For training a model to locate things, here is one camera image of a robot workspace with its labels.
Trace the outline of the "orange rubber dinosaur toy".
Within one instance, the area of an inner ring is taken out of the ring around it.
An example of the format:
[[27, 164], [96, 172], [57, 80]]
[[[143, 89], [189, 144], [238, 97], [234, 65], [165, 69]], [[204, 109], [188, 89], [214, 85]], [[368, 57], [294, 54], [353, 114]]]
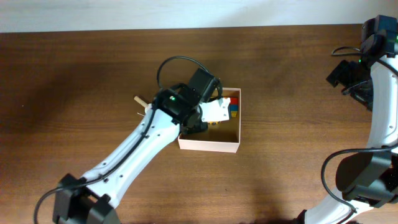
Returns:
[[209, 126], [215, 126], [215, 125], [218, 125], [218, 124], [222, 123], [222, 121], [209, 121], [207, 123], [208, 123]]

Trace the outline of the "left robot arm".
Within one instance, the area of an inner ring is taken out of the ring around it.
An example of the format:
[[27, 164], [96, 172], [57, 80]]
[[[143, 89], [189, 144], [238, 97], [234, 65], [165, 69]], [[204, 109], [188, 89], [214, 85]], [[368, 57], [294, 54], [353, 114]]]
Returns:
[[116, 208], [146, 165], [185, 129], [201, 122], [200, 103], [222, 92], [219, 78], [199, 68], [188, 83], [161, 88], [137, 128], [79, 179], [67, 174], [55, 194], [54, 223], [119, 223]]

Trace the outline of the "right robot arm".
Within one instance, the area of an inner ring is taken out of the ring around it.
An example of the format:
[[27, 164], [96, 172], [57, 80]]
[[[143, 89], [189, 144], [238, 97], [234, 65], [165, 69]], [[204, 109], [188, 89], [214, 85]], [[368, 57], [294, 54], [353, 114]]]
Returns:
[[361, 213], [397, 203], [397, 19], [378, 15], [367, 20], [359, 48], [339, 47], [331, 54], [359, 57], [342, 60], [326, 80], [342, 85], [343, 95], [371, 111], [371, 130], [365, 148], [337, 151], [325, 159], [322, 174], [334, 157], [347, 155], [336, 170], [335, 189], [322, 176], [328, 195], [294, 223], [352, 223]]

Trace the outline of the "colourful puzzle cube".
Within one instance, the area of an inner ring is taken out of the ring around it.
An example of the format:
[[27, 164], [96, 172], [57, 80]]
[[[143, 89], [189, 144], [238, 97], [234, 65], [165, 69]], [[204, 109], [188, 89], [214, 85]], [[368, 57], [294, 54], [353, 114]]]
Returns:
[[231, 117], [235, 118], [239, 111], [239, 98], [237, 97], [230, 98], [229, 110], [231, 112]]

